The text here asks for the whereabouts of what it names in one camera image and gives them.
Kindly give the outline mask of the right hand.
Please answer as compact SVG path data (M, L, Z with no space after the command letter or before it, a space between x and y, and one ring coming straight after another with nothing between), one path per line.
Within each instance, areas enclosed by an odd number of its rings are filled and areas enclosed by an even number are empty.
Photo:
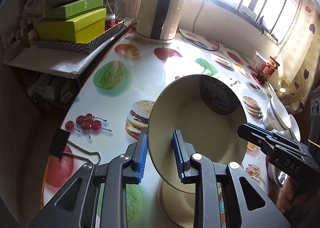
M310 198L308 192L304 192L299 195L295 195L295 189L292 184L292 178L288 177L278 195L276 206L285 214L288 210L291 210L294 206L299 206L305 203Z

